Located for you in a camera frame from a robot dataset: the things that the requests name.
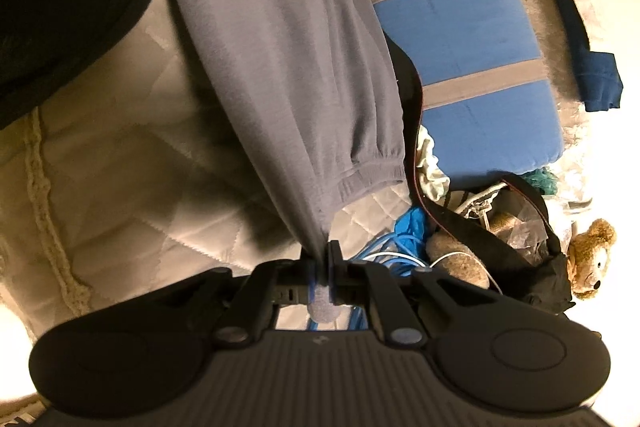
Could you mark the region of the grey-blue sweatpants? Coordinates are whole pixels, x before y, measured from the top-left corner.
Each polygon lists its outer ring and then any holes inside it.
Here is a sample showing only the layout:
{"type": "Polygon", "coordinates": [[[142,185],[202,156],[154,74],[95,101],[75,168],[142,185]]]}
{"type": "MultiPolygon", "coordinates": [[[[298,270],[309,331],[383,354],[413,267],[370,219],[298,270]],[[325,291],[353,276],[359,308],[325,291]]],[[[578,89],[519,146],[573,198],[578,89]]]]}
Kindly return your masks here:
{"type": "Polygon", "coordinates": [[[405,178],[402,109],[370,0],[177,0],[282,221],[325,284],[335,213],[405,178]]]}

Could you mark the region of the tan plush toy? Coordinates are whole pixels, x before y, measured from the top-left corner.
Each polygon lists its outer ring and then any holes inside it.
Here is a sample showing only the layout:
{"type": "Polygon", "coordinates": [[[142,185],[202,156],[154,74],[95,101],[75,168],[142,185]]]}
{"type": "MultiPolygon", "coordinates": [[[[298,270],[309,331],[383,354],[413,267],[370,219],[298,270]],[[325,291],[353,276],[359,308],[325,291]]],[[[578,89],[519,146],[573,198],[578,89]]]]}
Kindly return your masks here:
{"type": "Polygon", "coordinates": [[[425,254],[432,269],[445,271],[450,277],[479,288],[489,288],[490,278],[484,263],[449,234],[437,232],[427,239],[425,254]]]}

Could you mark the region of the grey quilted bedspread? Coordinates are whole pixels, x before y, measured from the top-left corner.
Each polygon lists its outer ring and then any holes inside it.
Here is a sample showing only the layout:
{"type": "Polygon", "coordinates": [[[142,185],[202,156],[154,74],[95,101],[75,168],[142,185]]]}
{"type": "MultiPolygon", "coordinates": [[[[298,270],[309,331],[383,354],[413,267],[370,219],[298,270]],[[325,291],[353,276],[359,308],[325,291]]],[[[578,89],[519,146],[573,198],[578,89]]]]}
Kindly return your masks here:
{"type": "Polygon", "coordinates": [[[236,137],[176,0],[1,132],[1,296],[32,337],[299,243],[236,137]]]}

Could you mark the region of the black bag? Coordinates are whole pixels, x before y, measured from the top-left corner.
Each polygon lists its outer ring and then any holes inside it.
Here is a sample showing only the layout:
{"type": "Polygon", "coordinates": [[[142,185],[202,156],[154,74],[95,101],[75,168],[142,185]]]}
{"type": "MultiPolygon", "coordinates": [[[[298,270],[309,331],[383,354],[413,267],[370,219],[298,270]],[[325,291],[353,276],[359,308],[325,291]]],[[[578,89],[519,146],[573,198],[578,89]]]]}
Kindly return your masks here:
{"type": "Polygon", "coordinates": [[[489,283],[503,295],[553,314],[575,306],[547,205],[521,176],[504,174],[456,210],[432,202],[428,214],[457,251],[480,260],[489,283]]]}

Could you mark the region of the teal cloth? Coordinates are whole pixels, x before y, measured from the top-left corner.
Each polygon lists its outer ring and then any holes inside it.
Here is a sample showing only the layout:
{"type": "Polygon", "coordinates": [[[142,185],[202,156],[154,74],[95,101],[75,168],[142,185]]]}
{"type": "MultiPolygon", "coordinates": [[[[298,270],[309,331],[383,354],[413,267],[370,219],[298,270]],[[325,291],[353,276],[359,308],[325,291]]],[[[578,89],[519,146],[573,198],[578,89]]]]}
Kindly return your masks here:
{"type": "Polygon", "coordinates": [[[559,179],[547,167],[542,167],[522,174],[522,178],[544,196],[558,194],[559,179]]]}

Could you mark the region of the right blue striped pillow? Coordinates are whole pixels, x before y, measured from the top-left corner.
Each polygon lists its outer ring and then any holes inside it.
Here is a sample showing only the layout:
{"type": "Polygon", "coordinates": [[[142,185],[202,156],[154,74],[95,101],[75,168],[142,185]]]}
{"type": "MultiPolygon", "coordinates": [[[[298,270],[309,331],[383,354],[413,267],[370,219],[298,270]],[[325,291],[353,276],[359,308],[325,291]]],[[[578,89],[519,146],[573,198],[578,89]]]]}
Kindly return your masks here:
{"type": "Polygon", "coordinates": [[[423,90],[422,124],[456,187],[558,159],[561,125],[522,0],[372,0],[423,90]]]}

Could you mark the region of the brown teddy bear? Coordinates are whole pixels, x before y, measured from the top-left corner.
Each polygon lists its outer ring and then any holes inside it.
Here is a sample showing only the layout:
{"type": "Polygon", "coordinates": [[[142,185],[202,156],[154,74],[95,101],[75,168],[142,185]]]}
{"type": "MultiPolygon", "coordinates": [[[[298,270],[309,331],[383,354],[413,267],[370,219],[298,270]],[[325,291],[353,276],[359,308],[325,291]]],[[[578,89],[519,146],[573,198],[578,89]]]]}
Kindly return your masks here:
{"type": "Polygon", "coordinates": [[[570,290],[580,300],[597,296],[616,243],[613,225],[604,219],[594,220],[587,231],[575,234],[567,247],[567,274],[570,290]]]}

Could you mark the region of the navy blue folded cloth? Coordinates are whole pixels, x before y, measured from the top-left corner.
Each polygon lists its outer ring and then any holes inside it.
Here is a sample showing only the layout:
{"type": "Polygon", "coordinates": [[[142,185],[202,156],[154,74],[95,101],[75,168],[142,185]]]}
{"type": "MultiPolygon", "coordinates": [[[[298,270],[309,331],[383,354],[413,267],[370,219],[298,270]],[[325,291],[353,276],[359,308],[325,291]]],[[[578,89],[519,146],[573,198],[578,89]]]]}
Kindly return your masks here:
{"type": "Polygon", "coordinates": [[[624,85],[613,53],[593,51],[575,0],[554,0],[564,26],[570,64],[587,112],[620,108],[624,85]]]}

